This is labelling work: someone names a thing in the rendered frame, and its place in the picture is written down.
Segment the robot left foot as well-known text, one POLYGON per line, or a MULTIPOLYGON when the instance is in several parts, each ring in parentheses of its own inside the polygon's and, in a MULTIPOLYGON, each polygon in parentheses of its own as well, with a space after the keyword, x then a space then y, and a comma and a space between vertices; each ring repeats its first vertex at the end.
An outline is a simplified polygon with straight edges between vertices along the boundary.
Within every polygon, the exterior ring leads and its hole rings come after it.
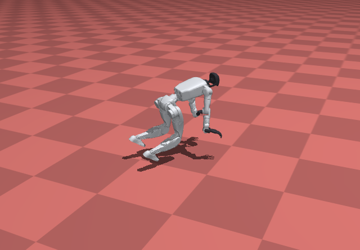
POLYGON ((141 141, 141 140, 139 140, 139 139, 136 139, 136 137, 137 136, 131 136, 130 138, 129 138, 129 140, 131 141, 131 142, 134 142, 134 143, 136 143, 136 144, 138 144, 138 145, 141 145, 141 146, 143 146, 143 147, 145 147, 146 145, 141 141))

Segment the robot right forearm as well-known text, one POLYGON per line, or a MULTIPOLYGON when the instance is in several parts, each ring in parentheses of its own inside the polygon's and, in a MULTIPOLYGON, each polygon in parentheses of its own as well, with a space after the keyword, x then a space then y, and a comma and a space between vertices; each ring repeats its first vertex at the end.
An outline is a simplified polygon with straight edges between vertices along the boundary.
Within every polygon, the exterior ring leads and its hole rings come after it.
POLYGON ((203 121, 203 132, 204 133, 206 133, 204 130, 205 129, 209 129, 209 121, 210 121, 210 108, 209 108, 209 115, 204 115, 203 116, 203 119, 204 119, 204 121, 203 121))

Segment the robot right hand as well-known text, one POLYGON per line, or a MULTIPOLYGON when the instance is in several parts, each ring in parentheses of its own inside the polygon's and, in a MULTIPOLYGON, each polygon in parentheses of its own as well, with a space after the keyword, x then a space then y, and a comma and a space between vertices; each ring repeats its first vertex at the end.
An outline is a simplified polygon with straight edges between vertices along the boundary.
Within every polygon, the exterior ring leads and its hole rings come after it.
POLYGON ((212 133, 217 133, 217 134, 219 134, 219 136, 222 138, 222 134, 219 132, 219 131, 217 131, 217 130, 215 130, 215 129, 210 129, 210 127, 209 127, 209 129, 205 129, 204 130, 206 133, 210 133, 210 132, 212 132, 212 133))

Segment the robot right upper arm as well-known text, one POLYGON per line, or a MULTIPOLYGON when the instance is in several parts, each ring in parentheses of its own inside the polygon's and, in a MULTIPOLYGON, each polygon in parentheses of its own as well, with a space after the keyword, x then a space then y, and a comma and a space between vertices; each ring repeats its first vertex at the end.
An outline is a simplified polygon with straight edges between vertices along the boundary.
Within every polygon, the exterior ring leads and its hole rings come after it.
POLYGON ((202 113, 209 114, 209 107, 210 107, 213 91, 210 87, 204 85, 202 89, 202 93, 204 94, 204 108, 202 108, 202 113))

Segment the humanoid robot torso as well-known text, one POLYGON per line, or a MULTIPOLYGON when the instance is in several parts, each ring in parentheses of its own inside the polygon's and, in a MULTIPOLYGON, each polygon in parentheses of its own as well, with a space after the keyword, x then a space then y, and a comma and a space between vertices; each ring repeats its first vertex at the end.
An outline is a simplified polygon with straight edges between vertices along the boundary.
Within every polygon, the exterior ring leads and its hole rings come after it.
POLYGON ((177 106, 177 101, 187 101, 203 95, 204 85, 209 86, 199 77, 190 78, 174 87, 175 94, 163 96, 163 98, 159 100, 158 105, 164 111, 167 111, 167 106, 170 104, 177 106))

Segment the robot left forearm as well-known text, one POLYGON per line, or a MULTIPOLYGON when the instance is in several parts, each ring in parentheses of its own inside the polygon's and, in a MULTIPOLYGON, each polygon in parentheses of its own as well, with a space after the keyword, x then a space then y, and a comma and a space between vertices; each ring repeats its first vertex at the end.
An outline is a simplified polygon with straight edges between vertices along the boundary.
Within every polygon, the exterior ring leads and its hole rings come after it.
POLYGON ((195 105, 195 100, 194 100, 194 102, 189 102, 189 106, 190 106, 191 113, 192 113, 193 117, 194 117, 194 118, 195 118, 195 117, 198 117, 198 116, 196 115, 197 109, 196 109, 196 105, 195 105))

